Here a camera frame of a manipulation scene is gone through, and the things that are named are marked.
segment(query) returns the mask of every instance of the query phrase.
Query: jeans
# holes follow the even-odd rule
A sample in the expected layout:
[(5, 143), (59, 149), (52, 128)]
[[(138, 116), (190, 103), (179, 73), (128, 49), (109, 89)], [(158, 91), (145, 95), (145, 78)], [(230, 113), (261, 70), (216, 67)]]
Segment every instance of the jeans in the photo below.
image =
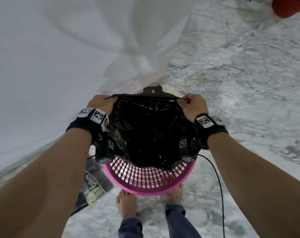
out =
[[(179, 204), (167, 204), (165, 217), (170, 238), (201, 238), (194, 226), (185, 218), (185, 210)], [(137, 217), (122, 220), (118, 230), (119, 238), (143, 238), (142, 223)]]

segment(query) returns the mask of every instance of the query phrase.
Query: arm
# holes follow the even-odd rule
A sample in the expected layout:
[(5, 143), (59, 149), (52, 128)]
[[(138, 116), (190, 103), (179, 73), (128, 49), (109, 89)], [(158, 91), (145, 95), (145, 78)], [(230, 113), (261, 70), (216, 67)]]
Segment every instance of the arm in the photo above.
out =
[[(89, 108), (110, 114), (116, 99)], [(60, 238), (81, 188), (92, 136), (72, 128), (0, 190), (0, 237)]]
[[(200, 95), (188, 94), (178, 103), (192, 122), (208, 113)], [(210, 135), (207, 141), (228, 191), (257, 234), (300, 237), (300, 181), (226, 133)]]

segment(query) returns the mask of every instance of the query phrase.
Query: leg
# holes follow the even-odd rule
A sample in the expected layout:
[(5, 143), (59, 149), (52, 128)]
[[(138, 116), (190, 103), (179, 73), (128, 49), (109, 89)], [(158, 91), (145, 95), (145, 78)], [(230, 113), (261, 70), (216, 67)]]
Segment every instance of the leg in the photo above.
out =
[(118, 230), (119, 238), (143, 238), (142, 223), (136, 213), (136, 197), (121, 190), (116, 200), (122, 222)]
[(181, 205), (183, 186), (180, 185), (167, 195), (169, 202), (166, 204), (165, 217), (170, 238), (201, 238), (194, 226), (185, 218), (185, 210)]

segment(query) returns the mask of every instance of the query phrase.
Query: pink basket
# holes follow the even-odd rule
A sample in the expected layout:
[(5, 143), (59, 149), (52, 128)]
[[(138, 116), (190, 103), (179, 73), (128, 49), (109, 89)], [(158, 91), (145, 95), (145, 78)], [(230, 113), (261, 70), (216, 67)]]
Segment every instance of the pink basket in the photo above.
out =
[(158, 196), (170, 192), (191, 173), (195, 161), (183, 162), (173, 171), (154, 167), (138, 168), (116, 157), (104, 164), (108, 176), (122, 189), (139, 196)]

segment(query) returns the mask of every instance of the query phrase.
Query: person's right arm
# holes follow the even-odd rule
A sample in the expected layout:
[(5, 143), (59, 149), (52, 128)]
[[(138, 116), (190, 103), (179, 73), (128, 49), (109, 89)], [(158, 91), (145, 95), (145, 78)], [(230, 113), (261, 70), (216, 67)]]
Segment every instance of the person's right arm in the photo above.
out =
[[(192, 122), (208, 113), (200, 95), (188, 94), (178, 103)], [(207, 142), (228, 191), (257, 234), (261, 238), (300, 237), (300, 181), (227, 133), (212, 134)]]

